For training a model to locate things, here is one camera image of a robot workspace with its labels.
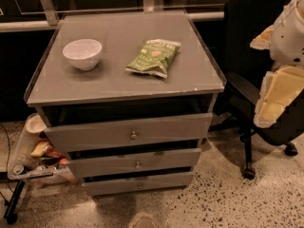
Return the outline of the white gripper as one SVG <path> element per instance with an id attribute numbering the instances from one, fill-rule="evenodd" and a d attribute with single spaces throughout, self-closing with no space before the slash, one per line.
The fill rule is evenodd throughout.
<path id="1" fill-rule="evenodd" d="M 283 66 L 268 71 L 263 78 L 256 103 L 254 123 L 268 128 L 304 89 L 304 0 L 292 0 L 250 43 L 258 50 L 270 49 L 271 58 Z"/>

